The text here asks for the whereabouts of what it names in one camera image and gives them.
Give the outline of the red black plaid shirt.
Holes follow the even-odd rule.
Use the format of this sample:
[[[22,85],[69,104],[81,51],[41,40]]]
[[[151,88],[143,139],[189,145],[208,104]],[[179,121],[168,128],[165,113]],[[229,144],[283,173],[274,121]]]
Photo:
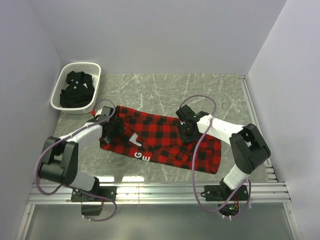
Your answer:
[[[206,135],[201,143],[182,143],[180,120],[118,105],[112,120],[122,120],[125,131],[115,142],[99,139],[100,148],[116,154],[182,169],[216,174],[221,162],[221,141]]]

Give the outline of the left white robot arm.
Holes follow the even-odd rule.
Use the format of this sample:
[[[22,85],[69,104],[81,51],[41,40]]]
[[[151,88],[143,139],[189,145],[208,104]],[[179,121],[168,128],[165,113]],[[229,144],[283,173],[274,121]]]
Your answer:
[[[111,143],[124,131],[119,120],[89,121],[65,136],[47,138],[36,163],[35,183],[39,179],[49,180],[79,189],[89,201],[96,201],[101,195],[99,179],[78,169],[79,154],[91,142],[102,139]]]

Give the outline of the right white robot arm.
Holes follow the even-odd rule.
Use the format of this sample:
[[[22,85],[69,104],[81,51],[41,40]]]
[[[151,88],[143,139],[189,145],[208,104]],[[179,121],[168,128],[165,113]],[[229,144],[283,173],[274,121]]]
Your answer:
[[[233,124],[205,112],[182,116],[182,132],[186,136],[206,134],[221,140],[231,147],[234,165],[220,182],[220,194],[226,200],[233,199],[250,174],[271,156],[271,150],[258,127]]]

